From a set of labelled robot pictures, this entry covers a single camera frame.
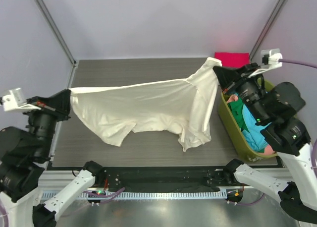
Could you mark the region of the cream white t shirt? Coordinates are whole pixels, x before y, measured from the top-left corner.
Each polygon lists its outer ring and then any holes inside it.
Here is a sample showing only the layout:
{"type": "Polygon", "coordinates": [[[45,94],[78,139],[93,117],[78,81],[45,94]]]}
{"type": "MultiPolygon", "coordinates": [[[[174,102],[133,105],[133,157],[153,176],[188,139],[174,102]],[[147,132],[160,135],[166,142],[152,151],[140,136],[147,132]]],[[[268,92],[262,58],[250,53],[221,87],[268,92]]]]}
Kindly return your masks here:
{"type": "Polygon", "coordinates": [[[168,131],[186,151],[211,141],[210,117],[218,89],[213,68],[221,65],[209,57],[187,78],[72,88],[71,107],[107,144],[119,147],[131,132],[168,131]]]}

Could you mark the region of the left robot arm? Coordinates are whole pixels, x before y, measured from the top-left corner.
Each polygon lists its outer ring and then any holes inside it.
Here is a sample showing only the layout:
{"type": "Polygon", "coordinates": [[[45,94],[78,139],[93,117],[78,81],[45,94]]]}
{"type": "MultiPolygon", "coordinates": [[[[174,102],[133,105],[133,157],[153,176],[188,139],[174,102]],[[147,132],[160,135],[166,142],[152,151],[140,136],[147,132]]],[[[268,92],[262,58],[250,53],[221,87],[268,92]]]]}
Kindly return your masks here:
{"type": "Polygon", "coordinates": [[[104,167],[89,161],[56,196],[39,202],[43,164],[50,160],[57,123],[69,119],[70,96],[71,91],[65,89],[47,98],[26,99],[19,88],[1,96],[5,112],[28,116],[26,129],[9,126],[0,132],[0,216],[4,227],[54,227],[82,192],[104,184],[104,167]]]}

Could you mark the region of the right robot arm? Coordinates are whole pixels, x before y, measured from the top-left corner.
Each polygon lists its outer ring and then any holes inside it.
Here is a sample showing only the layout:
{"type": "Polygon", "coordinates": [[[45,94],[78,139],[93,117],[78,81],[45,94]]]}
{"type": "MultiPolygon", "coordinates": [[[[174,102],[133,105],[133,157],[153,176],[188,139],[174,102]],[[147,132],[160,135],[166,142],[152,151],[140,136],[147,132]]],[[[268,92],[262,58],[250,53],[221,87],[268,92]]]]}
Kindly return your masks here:
{"type": "Polygon", "coordinates": [[[264,69],[256,63],[241,68],[214,66],[222,92],[236,93],[256,120],[266,142],[287,166],[292,181],[266,175],[234,159],[223,168],[229,185],[251,186],[275,199],[290,217],[306,223],[317,222],[317,174],[314,146],[305,125],[296,114],[305,106],[299,90],[282,82],[265,90],[264,69]]]}

